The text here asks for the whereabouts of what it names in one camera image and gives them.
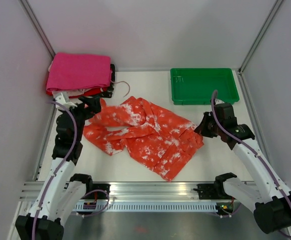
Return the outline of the orange white tie-dye trousers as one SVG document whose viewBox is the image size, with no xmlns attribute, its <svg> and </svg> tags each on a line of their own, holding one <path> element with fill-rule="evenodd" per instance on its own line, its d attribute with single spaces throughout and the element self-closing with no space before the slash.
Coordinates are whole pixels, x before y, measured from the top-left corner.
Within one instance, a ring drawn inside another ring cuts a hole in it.
<svg viewBox="0 0 291 240">
<path fill-rule="evenodd" d="M 110 156 L 127 150 L 167 182 L 204 146 L 193 122 L 144 98 L 131 96 L 119 105 L 102 99 L 100 104 L 101 111 L 84 127 L 84 137 Z"/>
</svg>

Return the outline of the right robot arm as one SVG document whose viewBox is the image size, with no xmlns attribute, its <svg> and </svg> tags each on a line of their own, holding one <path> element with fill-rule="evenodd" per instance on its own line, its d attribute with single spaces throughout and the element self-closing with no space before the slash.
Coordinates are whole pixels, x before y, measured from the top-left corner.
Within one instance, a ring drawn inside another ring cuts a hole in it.
<svg viewBox="0 0 291 240">
<path fill-rule="evenodd" d="M 230 103 L 213 105 L 194 131 L 207 138 L 220 137 L 244 164 L 257 187 L 247 186 L 232 172 L 224 173 L 213 183 L 217 197 L 238 200 L 252 212 L 265 234 L 291 227 L 291 189 L 275 173 L 249 126 L 238 124 Z"/>
</svg>

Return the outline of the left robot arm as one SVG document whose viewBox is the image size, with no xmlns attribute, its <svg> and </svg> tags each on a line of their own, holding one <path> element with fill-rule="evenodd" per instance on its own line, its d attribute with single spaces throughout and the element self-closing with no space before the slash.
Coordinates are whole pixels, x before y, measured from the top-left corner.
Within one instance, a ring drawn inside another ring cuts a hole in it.
<svg viewBox="0 0 291 240">
<path fill-rule="evenodd" d="M 80 103 L 64 102 L 57 96 L 52 101 L 61 114 L 56 118 L 56 137 L 47 179 L 25 215 L 15 221 L 22 240 L 61 240 L 65 223 L 77 202 L 90 198 L 95 191 L 90 175 L 73 174 L 83 144 L 85 123 L 101 111 L 99 97 L 79 98 Z"/>
</svg>

